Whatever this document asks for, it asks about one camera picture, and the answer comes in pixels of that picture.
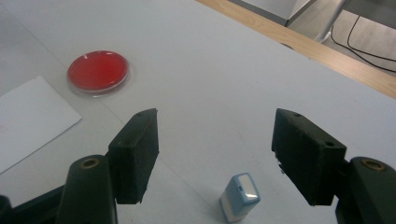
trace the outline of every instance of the white paper sheet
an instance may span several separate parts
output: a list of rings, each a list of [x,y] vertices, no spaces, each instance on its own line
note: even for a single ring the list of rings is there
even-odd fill
[[[1,96],[0,174],[80,119],[43,77]]]

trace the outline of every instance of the wooden table edge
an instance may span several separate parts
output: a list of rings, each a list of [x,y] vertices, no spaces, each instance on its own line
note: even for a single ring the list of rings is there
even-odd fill
[[[275,41],[290,46],[304,56],[396,99],[396,77],[352,59],[334,49],[269,21],[228,0],[196,0]]]

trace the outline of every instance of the black cable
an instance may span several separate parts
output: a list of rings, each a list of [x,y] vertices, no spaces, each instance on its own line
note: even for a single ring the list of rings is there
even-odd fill
[[[351,29],[350,32],[349,32],[349,35],[348,35],[347,41],[346,41],[347,45],[348,45],[351,49],[354,49],[354,50],[356,50],[356,51],[358,51],[358,52],[360,52],[360,53],[367,54],[367,55],[370,55],[370,56],[373,56],[373,57],[376,57],[376,58],[379,58],[379,59],[383,59],[383,60],[387,60],[387,61],[391,61],[391,62],[396,62],[396,60],[393,60],[393,59],[390,59],[390,58],[381,57],[381,56],[378,56],[378,55],[375,55],[375,54],[372,54],[372,53],[363,51],[363,50],[361,50],[361,49],[356,49],[356,48],[352,47],[352,46],[349,44],[349,39],[350,39],[350,37],[351,37],[351,35],[352,35],[353,30],[355,29],[356,23],[358,23],[358,20],[359,20],[360,18],[361,18],[361,16],[358,16],[358,18],[355,20],[355,23],[354,23],[353,26],[352,26],[352,29]]]
[[[340,44],[340,43],[338,43],[337,41],[335,41],[335,40],[334,40],[334,37],[332,36],[332,30],[331,30],[330,37],[332,38],[332,41],[334,41],[335,44],[337,44],[337,45],[339,45],[339,46],[341,46],[341,47],[343,47],[343,48],[345,48],[345,49],[351,51],[352,53],[354,53],[356,56],[358,56],[359,58],[361,58],[362,60],[364,60],[364,61],[367,62],[368,64],[370,64],[370,65],[372,65],[372,66],[374,66],[374,67],[376,67],[376,68],[383,69],[383,70],[385,70],[385,71],[389,71],[389,72],[396,73],[395,70],[391,70],[391,69],[388,69],[388,68],[385,68],[385,67],[381,67],[381,66],[379,66],[379,65],[376,65],[376,64],[374,64],[374,63],[371,63],[370,61],[368,61],[368,60],[366,60],[365,58],[363,58],[362,56],[360,56],[359,53],[357,53],[354,49],[351,49],[351,48],[349,48],[349,47],[347,47],[347,46],[345,46],[345,45],[343,45],[343,44]]]

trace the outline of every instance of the petri dish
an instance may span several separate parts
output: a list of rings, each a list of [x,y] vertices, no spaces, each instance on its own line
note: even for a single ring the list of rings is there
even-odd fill
[[[75,59],[67,70],[71,84],[88,93],[108,92],[117,88],[128,74],[128,63],[116,52],[97,50]]]

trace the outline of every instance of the white tabletop surface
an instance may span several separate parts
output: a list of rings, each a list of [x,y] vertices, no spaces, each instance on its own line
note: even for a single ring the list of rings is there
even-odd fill
[[[131,78],[105,97],[73,93],[69,64],[99,49],[123,55]],[[243,223],[335,224],[336,200],[310,207],[277,166],[279,107],[348,146],[348,160],[396,167],[395,100],[191,0],[0,0],[0,95],[37,76],[82,120],[0,175],[14,206],[61,186],[73,161],[105,154],[152,107],[159,159],[143,203],[118,206],[119,223],[224,223],[219,197],[249,172],[262,201]]]

